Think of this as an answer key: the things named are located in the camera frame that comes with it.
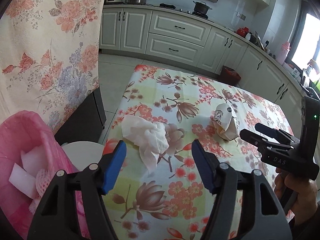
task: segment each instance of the table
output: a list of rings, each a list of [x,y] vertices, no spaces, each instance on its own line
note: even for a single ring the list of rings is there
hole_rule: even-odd
[[[196,138],[220,162],[238,171],[260,169],[275,187],[275,168],[261,162],[256,147],[240,138],[226,142],[216,134],[211,119],[221,103],[232,105],[239,130],[255,131],[254,125],[261,122],[293,134],[281,108],[259,96],[197,75],[136,66],[111,124],[104,153],[112,152],[123,139],[121,122],[127,114],[163,122],[169,148],[149,174],[138,147],[124,140],[127,157],[114,189],[103,198],[119,239],[200,239],[214,197],[204,188],[191,155]],[[241,204],[242,192],[238,191],[230,238],[237,233]]]

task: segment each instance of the silver bolt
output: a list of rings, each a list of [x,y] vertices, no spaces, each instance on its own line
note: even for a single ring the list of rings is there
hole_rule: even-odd
[[[220,163],[220,168],[223,170],[227,170],[229,168],[229,165],[227,163]]]
[[[98,164],[97,163],[92,163],[89,166],[89,169],[92,170],[92,171],[95,171],[97,168],[98,168]]]
[[[61,176],[63,176],[63,175],[64,175],[64,171],[63,171],[63,170],[57,171],[57,176],[58,176],[58,177],[61,177]]]
[[[261,176],[262,172],[260,170],[254,170],[253,173],[257,176]]]

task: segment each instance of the tissue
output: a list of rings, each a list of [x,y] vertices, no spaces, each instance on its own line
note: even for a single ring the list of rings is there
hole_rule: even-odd
[[[139,146],[141,160],[149,172],[156,169],[159,154],[169,148],[164,124],[160,122],[151,123],[138,116],[126,115],[122,121],[122,135]]]
[[[13,166],[9,182],[29,198],[35,199],[38,196],[36,178],[27,173],[17,163]]]
[[[22,166],[25,171],[33,177],[41,169],[48,169],[47,157],[43,145],[34,147],[30,152],[24,153],[21,151]]]
[[[239,137],[237,115],[231,105],[226,103],[218,105],[212,122],[221,138],[232,141]]]

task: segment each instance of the floral curtain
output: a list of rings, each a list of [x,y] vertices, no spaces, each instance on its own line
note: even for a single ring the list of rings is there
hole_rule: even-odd
[[[99,87],[104,0],[12,0],[0,19],[0,123],[34,111],[55,133]]]

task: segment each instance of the drawer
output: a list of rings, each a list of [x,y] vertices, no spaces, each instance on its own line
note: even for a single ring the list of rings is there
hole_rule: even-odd
[[[190,42],[150,33],[146,54],[196,66],[202,50],[203,47]]]
[[[204,46],[211,25],[174,13],[153,11],[149,33],[173,37]]]

